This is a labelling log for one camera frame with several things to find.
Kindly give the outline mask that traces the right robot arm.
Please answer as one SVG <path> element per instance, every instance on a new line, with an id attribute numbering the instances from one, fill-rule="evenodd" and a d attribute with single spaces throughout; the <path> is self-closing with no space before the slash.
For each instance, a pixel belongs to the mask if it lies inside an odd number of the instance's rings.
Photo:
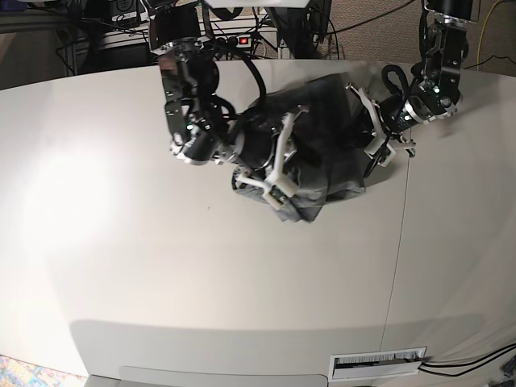
<path id="1" fill-rule="evenodd" d="M 186 164 L 233 164 L 236 181 L 264 193 L 292 197 L 299 189 L 291 163 L 298 147 L 294 123 L 308 111 L 283 94 L 268 94 L 251 57 L 215 37 L 204 2 L 146 1 L 150 49 L 158 56 L 170 133 L 170 151 Z M 218 95 L 220 54 L 243 62 L 258 89 L 244 111 Z"/>

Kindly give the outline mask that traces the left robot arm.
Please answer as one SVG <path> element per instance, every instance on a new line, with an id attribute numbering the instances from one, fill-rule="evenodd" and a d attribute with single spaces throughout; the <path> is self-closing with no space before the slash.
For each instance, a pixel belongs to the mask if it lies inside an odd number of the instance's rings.
<path id="1" fill-rule="evenodd" d="M 349 83 L 362 108 L 351 125 L 348 148 L 363 149 L 369 168 L 386 166 L 397 152 L 415 156 L 416 144 L 404 133 L 412 127 L 445 119 L 461 100 L 460 70 L 468 55 L 466 23 L 472 21 L 472 1 L 424 1 L 419 24 L 421 59 L 408 81 L 401 67 L 387 64 L 381 78 L 390 96 L 381 102 L 364 87 Z"/>

